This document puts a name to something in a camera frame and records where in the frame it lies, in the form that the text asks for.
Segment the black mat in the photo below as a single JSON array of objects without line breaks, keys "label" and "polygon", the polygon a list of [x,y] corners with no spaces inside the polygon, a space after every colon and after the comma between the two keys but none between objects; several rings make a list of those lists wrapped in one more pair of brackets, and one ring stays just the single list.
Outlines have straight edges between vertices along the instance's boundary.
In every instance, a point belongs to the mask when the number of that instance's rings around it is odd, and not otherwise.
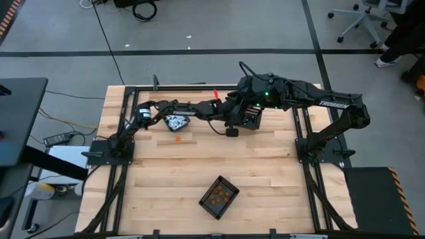
[{"label": "black mat", "polygon": [[394,169],[344,169],[358,228],[364,232],[418,235]]}]

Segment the sneaker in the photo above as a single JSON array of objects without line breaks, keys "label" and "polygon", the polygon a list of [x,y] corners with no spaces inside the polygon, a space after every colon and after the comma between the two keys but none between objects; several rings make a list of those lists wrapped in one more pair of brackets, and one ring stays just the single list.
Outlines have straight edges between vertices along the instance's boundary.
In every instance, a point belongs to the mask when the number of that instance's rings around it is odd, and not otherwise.
[{"label": "sneaker", "polygon": [[400,59],[400,57],[398,57],[397,59],[393,60],[392,62],[383,62],[381,60],[381,58],[378,58],[378,60],[375,61],[375,65],[378,66],[379,68],[387,67],[387,66],[392,66],[392,65],[397,64],[399,59]]},{"label": "sneaker", "polygon": [[383,52],[386,52],[386,51],[388,51],[390,48],[389,48],[389,47],[387,47],[385,43],[383,43],[383,44],[381,45],[380,49],[381,49]]}]

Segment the robotic arm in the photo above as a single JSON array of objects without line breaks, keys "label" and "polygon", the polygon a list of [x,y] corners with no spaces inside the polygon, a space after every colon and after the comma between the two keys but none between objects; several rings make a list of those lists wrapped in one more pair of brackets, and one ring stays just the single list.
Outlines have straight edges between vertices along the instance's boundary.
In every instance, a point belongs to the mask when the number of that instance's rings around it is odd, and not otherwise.
[{"label": "robotic arm", "polygon": [[[238,89],[230,92],[226,101],[208,100],[197,104],[148,101],[137,106],[134,116],[122,132],[110,137],[111,150],[117,155],[125,151],[126,143],[140,129],[148,129],[166,116],[194,116],[200,120],[220,120],[228,127],[226,136],[237,137],[238,129],[260,127],[261,112],[265,108],[282,109],[322,106],[343,110],[341,117],[320,132],[307,136],[307,151],[317,155],[326,143],[348,129],[361,129],[370,124],[370,117],[360,94],[344,94],[332,90],[321,90],[309,82],[288,80],[272,73],[257,75],[245,63],[239,62],[245,77],[238,83]],[[151,108],[158,113],[152,117]]]}]

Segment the wooden table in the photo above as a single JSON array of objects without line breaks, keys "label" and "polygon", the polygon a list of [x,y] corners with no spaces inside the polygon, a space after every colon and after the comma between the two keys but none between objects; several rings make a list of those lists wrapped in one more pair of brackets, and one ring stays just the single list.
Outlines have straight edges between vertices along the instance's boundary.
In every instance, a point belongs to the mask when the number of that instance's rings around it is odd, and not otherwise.
[{"label": "wooden table", "polygon": [[[124,88],[108,88],[98,135],[109,137],[116,132]],[[222,99],[226,93],[218,92]],[[142,92],[139,103],[174,99],[195,103],[213,98],[210,90]],[[326,108],[310,107],[309,114],[314,131],[330,124]],[[223,122],[212,124],[225,131]],[[162,122],[148,131],[139,130],[119,233],[152,234],[153,229],[160,229],[161,234],[268,234],[270,228],[278,233],[313,232],[295,138],[291,110],[265,110],[260,129],[240,129],[237,138],[217,135],[196,118],[177,133],[169,132]],[[332,164],[322,164],[321,170],[329,201],[348,224],[357,227],[342,170]],[[88,179],[76,231],[85,228],[103,204],[109,172],[110,166],[102,166]],[[219,175],[240,193],[221,220],[215,220],[198,201]],[[318,210],[325,228],[320,205]],[[110,212],[108,228],[114,208]]]}]

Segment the black metal frame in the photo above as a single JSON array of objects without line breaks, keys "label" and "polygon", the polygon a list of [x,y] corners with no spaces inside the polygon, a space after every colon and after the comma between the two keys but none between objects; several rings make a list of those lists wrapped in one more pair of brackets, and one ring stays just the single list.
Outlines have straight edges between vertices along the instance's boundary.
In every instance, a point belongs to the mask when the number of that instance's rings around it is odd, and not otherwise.
[{"label": "black metal frame", "polygon": [[[133,116],[133,113],[135,111],[135,108],[137,106],[137,102],[139,99],[139,93],[143,91],[187,91],[187,90],[237,90],[236,85],[222,85],[222,86],[214,86],[214,85],[188,85],[188,86],[162,86],[158,84],[154,84],[154,86],[126,86],[124,90],[124,98],[122,102],[122,108],[121,108],[121,115],[120,115],[120,122],[118,125],[118,132],[123,130],[125,125],[125,118],[126,118],[126,112],[127,112],[127,106],[129,101],[129,96],[133,95],[133,102],[131,107],[131,115]],[[302,130],[301,130],[301,123],[299,120],[299,114],[297,109],[292,109],[294,113],[294,122],[297,132],[297,140],[302,139]],[[303,111],[303,118],[305,122],[305,127],[307,130],[307,133],[312,132],[311,128],[311,122],[308,114],[307,109],[302,109]],[[331,206],[329,202],[327,202],[326,199],[326,192],[325,192],[325,186],[323,182],[323,177],[321,173],[321,168],[319,162],[312,163],[311,166],[315,170],[316,175],[316,182],[314,182],[314,185],[311,185],[311,171],[310,171],[310,164],[309,163],[303,163],[300,161],[303,167],[303,172],[305,176],[306,181],[306,189],[307,194],[309,198],[309,205],[310,205],[310,211],[311,211],[311,217],[313,220],[313,227],[315,229],[316,236],[319,235],[330,235],[331,238],[363,238],[363,236],[371,236],[374,238],[425,238],[421,236],[406,236],[406,235],[386,235],[386,234],[376,234],[376,233],[364,233],[364,232],[358,232],[353,230],[344,230],[347,228],[342,228],[343,231],[335,231],[333,230],[333,224],[332,224],[332,218],[331,214],[335,215],[336,211]],[[115,178],[116,178],[116,170],[117,166],[112,165],[110,170],[110,176],[108,179],[108,188],[106,190],[106,199],[105,202],[111,201],[110,196],[113,194],[113,189],[115,185]],[[75,234],[73,236],[66,236],[61,238],[105,238],[107,236],[118,236],[118,230],[120,227],[120,219],[121,219],[121,211],[122,211],[122,205],[124,200],[124,187],[126,184],[126,176],[128,171],[128,165],[122,166],[122,171],[120,178],[124,180],[124,185],[121,187],[121,189],[118,192],[118,198],[116,202],[116,211],[114,215],[114,223],[113,223],[113,229],[112,231],[106,231],[107,224],[108,224],[108,211],[109,207],[107,208],[106,213],[104,214],[102,221],[100,222],[100,232],[94,233],[94,231],[90,232],[83,232],[79,234]],[[315,201],[315,195],[321,199],[322,206],[323,206],[323,212],[325,217],[325,223],[327,230],[323,230],[320,227],[319,222],[319,216],[317,213],[317,205]],[[221,238],[251,238],[251,239],[261,239],[261,238],[295,238],[294,235],[296,234],[277,234],[276,229],[271,228],[270,234],[209,234],[209,235],[159,235],[159,230],[153,230],[152,235],[143,235],[143,238],[152,238],[152,239],[158,239],[158,238],[176,238],[176,239],[184,239],[184,238],[211,238],[211,239],[221,239]]]}]

